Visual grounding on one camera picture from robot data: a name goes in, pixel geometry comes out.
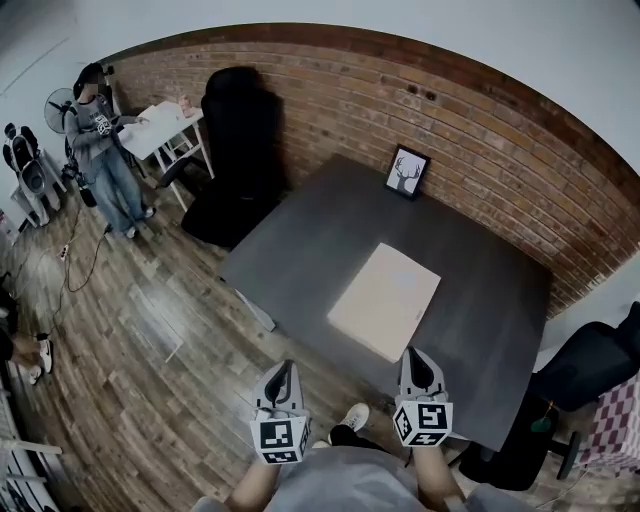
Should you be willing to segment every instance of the white wall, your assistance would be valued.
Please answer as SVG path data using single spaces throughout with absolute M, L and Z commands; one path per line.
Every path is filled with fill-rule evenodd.
M 617 327 L 629 313 L 634 300 L 640 301 L 640 253 L 586 297 L 549 320 L 534 371 L 556 354 L 562 344 L 588 322 L 604 322 Z
M 29 126 L 42 147 L 64 163 L 64 138 L 49 129 L 49 94 L 70 87 L 83 67 L 83 46 L 71 0 L 10 0 L 0 11 L 0 129 L 9 122 Z M 9 198 L 15 173 L 0 160 L 0 208 L 16 226 L 24 214 Z
M 633 0 L 76 0 L 76 10 L 95 60 L 172 34 L 257 22 L 349 25 L 425 41 L 548 96 L 640 172 Z

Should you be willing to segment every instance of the deer antler picture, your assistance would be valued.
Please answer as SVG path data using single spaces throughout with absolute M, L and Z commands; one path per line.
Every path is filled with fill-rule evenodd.
M 399 147 L 387 177 L 387 186 L 403 195 L 414 197 L 418 190 L 418 182 L 429 161 L 430 159 L 426 156 L 414 153 L 408 148 Z

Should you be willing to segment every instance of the brick wall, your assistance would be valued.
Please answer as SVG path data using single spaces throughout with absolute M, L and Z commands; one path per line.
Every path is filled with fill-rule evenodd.
M 397 143 L 429 155 L 426 194 L 552 270 L 550 316 L 640 242 L 640 177 L 624 160 L 549 99 L 460 55 L 364 30 L 264 24 L 184 34 L 107 61 L 131 109 L 185 93 L 198 103 L 217 69 L 256 67 L 284 99 L 294 185 L 334 152 L 381 172 Z

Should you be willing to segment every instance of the black chair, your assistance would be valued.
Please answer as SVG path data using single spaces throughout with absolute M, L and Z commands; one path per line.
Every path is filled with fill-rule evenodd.
M 576 411 L 633 377 L 640 370 L 639 348 L 638 302 L 633 303 L 627 318 L 617 328 L 601 322 L 582 326 L 532 376 L 502 449 L 493 452 L 471 443 L 458 457 L 460 472 L 500 489 L 524 491 L 535 481 L 547 452 L 552 451 L 563 458 L 557 478 L 565 479 L 575 462 L 581 436 L 573 432 L 568 444 L 553 440 L 558 409 Z M 534 422 L 545 414 L 548 428 L 534 432 Z
M 234 67 L 211 76 L 202 110 L 215 179 L 196 193 L 182 228 L 232 248 L 275 208 L 284 189 L 282 101 L 262 87 L 255 69 Z M 169 169 L 160 185 L 168 186 L 185 167 Z

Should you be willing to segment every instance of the pink checkered fabric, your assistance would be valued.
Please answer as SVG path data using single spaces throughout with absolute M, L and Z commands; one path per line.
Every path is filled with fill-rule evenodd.
M 576 465 L 640 468 L 640 374 L 600 397 L 591 433 Z

